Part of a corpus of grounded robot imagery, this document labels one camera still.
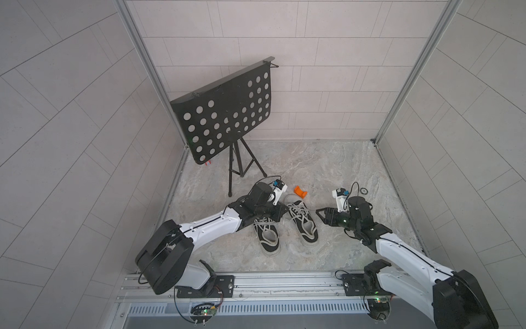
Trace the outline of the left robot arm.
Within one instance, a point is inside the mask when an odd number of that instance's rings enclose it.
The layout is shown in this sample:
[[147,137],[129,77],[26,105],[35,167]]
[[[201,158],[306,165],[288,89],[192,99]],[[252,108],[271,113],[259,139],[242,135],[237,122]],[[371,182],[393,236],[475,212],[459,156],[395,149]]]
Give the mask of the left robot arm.
[[173,287],[193,289],[208,295],[216,274],[208,263],[189,264],[192,253],[203,245],[227,234],[252,227],[262,250],[268,255],[279,252],[276,228],[288,212],[281,202],[287,185],[276,180],[257,182],[247,195],[228,204],[221,212],[191,223],[164,222],[138,253],[135,263],[140,270],[138,283],[148,284],[157,295]]

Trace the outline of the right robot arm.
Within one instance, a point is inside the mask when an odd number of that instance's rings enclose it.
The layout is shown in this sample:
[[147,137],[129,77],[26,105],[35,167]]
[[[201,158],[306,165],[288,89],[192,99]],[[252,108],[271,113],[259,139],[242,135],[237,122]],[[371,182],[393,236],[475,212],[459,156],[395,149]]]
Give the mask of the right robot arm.
[[474,275],[454,271],[404,243],[390,228],[375,222],[373,206],[361,196],[335,195],[335,208],[316,214],[331,227],[381,256],[364,268],[367,295],[385,291],[405,300],[437,328],[498,328],[499,324]]

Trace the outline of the black canvas sneaker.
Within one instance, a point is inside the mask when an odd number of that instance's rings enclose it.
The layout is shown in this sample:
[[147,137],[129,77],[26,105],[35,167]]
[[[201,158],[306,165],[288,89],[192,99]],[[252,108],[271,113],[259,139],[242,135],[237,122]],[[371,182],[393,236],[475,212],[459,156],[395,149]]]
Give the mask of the black canvas sneaker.
[[280,245],[276,223],[270,218],[261,218],[255,220],[253,227],[263,252],[267,256],[278,254]]
[[294,223],[305,245],[316,245],[319,241],[319,232],[309,208],[297,195],[288,194],[284,203],[288,207],[288,215]]

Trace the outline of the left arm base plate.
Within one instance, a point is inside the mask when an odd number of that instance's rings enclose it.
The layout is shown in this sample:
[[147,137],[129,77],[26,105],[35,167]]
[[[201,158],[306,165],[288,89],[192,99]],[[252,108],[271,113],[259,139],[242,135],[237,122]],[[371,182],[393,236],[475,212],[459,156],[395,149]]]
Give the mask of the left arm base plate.
[[214,275],[201,289],[176,286],[176,296],[177,298],[230,298],[233,296],[235,278],[232,275]]

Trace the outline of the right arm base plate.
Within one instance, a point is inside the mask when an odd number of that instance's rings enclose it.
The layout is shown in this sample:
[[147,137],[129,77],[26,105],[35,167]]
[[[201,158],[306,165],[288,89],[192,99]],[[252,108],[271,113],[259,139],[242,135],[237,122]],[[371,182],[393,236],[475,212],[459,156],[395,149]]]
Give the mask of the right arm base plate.
[[372,283],[367,275],[361,273],[343,273],[337,275],[337,278],[342,282],[343,289],[347,297],[391,295],[391,293],[383,290],[378,284]]

